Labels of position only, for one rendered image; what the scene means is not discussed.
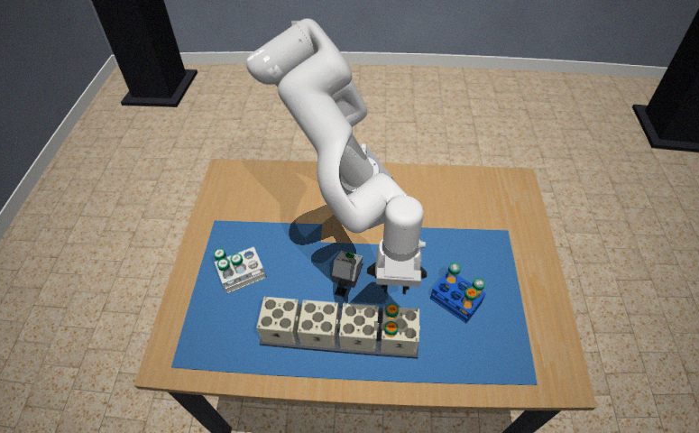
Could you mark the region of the cream bucket adapter with round holes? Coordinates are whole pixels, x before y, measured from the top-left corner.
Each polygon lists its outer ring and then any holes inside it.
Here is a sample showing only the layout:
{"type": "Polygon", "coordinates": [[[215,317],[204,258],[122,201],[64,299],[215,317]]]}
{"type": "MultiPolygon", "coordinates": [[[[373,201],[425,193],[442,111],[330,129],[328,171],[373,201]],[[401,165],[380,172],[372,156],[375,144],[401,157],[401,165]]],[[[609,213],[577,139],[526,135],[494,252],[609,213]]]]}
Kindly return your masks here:
{"type": "Polygon", "coordinates": [[[338,303],[303,300],[298,329],[300,344],[336,349],[338,323],[338,303]]]}
{"type": "Polygon", "coordinates": [[[378,308],[379,306],[343,303],[340,349],[375,352],[379,328],[378,308]]]}

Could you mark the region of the white tube rack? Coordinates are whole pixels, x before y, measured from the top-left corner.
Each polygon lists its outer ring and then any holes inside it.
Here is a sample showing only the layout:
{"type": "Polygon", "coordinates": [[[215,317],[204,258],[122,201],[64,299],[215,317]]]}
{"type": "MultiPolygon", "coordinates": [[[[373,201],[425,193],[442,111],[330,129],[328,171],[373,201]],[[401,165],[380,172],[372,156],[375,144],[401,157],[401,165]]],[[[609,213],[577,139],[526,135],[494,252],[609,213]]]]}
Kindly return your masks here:
{"type": "Polygon", "coordinates": [[[258,255],[257,255],[257,253],[256,253],[256,251],[255,251],[254,249],[249,248],[249,249],[247,249],[247,250],[244,250],[244,251],[240,252],[239,254],[241,254],[242,257],[243,257],[243,263],[244,263],[245,272],[242,273],[242,274],[237,274],[237,273],[235,272],[235,268],[234,268],[234,266],[232,265],[231,260],[230,260],[230,258],[231,258],[232,255],[231,255],[231,256],[228,256],[227,259],[228,259],[228,261],[230,262],[230,265],[231,265],[231,268],[232,268],[232,271],[233,271],[233,276],[232,276],[232,278],[230,278],[230,279],[228,279],[228,280],[227,280],[227,279],[224,279],[224,277],[223,277],[223,275],[222,275],[222,272],[221,272],[221,271],[218,269],[218,267],[217,267],[217,261],[216,261],[216,268],[217,268],[217,271],[218,271],[218,273],[219,273],[221,282],[222,282],[222,284],[223,284],[223,286],[224,286],[224,288],[225,288],[226,294],[228,294],[228,293],[230,293],[230,292],[233,292],[233,291],[235,291],[235,290],[239,290],[239,289],[241,289],[241,288],[243,288],[243,287],[245,287],[245,286],[248,286],[248,285],[250,285],[250,284],[253,284],[253,283],[257,282],[257,281],[261,281],[261,280],[263,280],[263,279],[266,279],[266,276],[265,276],[265,273],[264,273],[262,264],[261,264],[260,259],[259,259],[258,255]],[[245,253],[248,253],[248,252],[252,252],[252,254],[249,254],[249,255],[247,255],[247,256],[244,256],[245,253]],[[249,258],[251,258],[251,259],[249,259],[249,258]],[[249,260],[248,260],[248,259],[249,259],[249,260]],[[251,263],[251,262],[252,262],[252,263],[251,263]],[[254,268],[254,267],[256,267],[256,268],[254,268]],[[251,268],[251,269],[250,269],[250,268],[251,268]],[[256,273],[257,273],[257,274],[256,274],[256,273]],[[248,278],[245,278],[245,279],[243,279],[243,280],[239,280],[239,279],[238,279],[238,278],[243,277],[243,276],[245,276],[245,275],[247,275],[248,278]],[[230,281],[233,281],[233,280],[235,280],[235,283],[232,283],[232,284],[230,284],[230,285],[227,285],[227,284],[226,284],[227,282],[230,282],[230,281]],[[240,285],[239,285],[239,284],[240,284],[240,285]],[[230,289],[230,288],[231,288],[231,289],[230,289]]]}

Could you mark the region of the blue table mat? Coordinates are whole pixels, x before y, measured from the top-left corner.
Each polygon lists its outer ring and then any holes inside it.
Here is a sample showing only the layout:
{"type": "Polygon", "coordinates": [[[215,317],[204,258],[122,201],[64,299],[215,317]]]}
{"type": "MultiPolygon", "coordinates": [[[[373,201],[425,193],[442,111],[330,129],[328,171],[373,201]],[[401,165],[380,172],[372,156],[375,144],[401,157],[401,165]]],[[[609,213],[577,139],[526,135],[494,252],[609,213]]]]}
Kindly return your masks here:
{"type": "MultiPolygon", "coordinates": [[[[171,368],[376,382],[538,385],[509,230],[422,227],[419,287],[388,285],[367,274],[378,244],[320,242],[322,224],[215,220],[171,368]],[[226,294],[213,252],[253,248],[266,279],[226,294]],[[363,257],[355,287],[336,291],[341,251],[363,257]],[[430,299],[433,287],[458,274],[485,281],[485,296],[467,323],[430,299]],[[418,357],[356,355],[260,345],[264,297],[419,309],[418,357]]],[[[340,287],[340,286],[339,286],[340,287]]]]}

